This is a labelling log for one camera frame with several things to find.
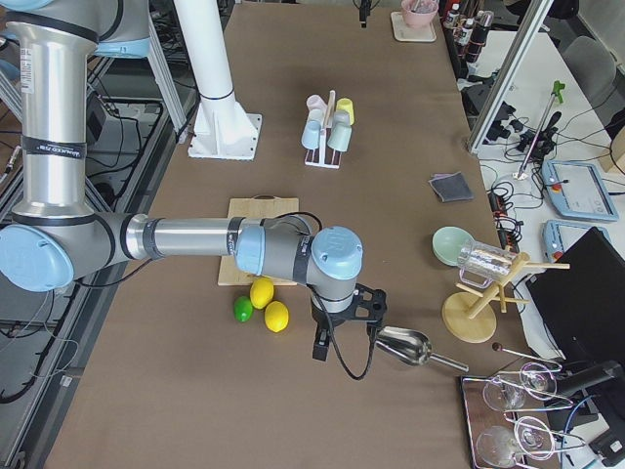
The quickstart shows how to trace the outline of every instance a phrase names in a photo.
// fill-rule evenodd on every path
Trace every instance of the light green bowl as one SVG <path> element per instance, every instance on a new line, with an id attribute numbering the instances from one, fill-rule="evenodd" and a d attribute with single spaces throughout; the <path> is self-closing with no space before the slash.
<path id="1" fill-rule="evenodd" d="M 456 267 L 458 254 L 467 239 L 473 239 L 473 237 L 461 228 L 442 227 L 432 237 L 434 254 L 443 264 Z"/>

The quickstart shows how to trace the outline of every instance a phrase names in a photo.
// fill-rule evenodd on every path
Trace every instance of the wooden cutting board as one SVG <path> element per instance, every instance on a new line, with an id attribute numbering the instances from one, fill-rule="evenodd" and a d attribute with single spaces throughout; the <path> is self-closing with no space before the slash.
<path id="1" fill-rule="evenodd" d="M 231 198 L 228 217 L 272 218 L 283 213 L 297 212 L 299 209 L 299 198 Z M 233 256 L 222 257 L 217 279 L 218 285 L 251 285 L 255 278 L 257 277 L 252 274 L 240 271 Z M 272 280 L 275 285 L 296 284 L 294 281 L 280 278 Z"/>

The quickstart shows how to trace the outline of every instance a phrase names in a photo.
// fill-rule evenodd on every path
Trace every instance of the yellow cup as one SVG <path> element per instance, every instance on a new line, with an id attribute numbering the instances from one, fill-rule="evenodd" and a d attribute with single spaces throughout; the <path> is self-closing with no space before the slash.
<path id="1" fill-rule="evenodd" d="M 350 115 L 350 125 L 354 125 L 354 103 L 349 98 L 341 98 L 336 102 L 336 110 L 344 110 Z"/>

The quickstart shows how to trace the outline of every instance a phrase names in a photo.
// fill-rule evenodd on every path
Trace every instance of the glass mug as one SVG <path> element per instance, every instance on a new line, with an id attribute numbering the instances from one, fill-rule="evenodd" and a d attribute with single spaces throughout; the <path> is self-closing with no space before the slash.
<path id="1" fill-rule="evenodd" d="M 514 252 L 506 251 L 483 242 L 468 239 L 458 254 L 458 268 L 463 283 L 486 288 L 493 281 L 501 281 L 510 273 L 512 262 L 517 257 Z M 483 283 L 465 278 L 465 272 L 483 277 Z"/>

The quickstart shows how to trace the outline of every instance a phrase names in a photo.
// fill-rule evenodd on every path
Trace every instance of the metal scoop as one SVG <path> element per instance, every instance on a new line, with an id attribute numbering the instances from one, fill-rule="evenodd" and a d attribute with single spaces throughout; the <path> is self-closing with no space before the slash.
<path id="1" fill-rule="evenodd" d="M 432 342 L 426 334 L 418 330 L 385 326 L 378 333 L 375 345 L 412 366 L 419 366 L 427 363 L 428 360 L 433 360 L 464 373 L 469 371 L 469 367 L 464 363 L 432 352 Z"/>

